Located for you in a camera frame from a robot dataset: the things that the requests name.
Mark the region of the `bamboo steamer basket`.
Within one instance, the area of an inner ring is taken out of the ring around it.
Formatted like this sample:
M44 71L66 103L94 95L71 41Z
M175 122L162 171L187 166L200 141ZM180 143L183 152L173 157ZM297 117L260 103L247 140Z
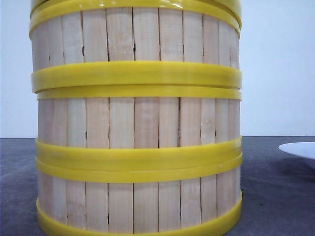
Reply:
M39 174L48 236L221 236L241 216L240 168L160 183L83 183Z
M34 0L32 91L38 99L241 97L241 18L220 7L102 7Z
M86 181L167 181L220 174L242 163L239 100L45 98L36 166Z

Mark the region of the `bamboo steamer lid yellow rim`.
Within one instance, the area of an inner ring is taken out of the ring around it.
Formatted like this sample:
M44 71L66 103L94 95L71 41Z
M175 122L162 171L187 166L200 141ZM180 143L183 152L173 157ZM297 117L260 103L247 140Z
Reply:
M84 0L83 3L96 3L102 7L179 7L181 9L192 9L193 7L206 6L220 7L232 14L235 18L241 18L242 7L239 0Z

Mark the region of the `white plate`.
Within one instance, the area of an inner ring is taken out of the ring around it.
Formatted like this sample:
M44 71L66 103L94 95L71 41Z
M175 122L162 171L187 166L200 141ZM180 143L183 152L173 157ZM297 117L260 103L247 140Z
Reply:
M280 145L279 149L291 155L312 160L315 159L315 142L286 143Z

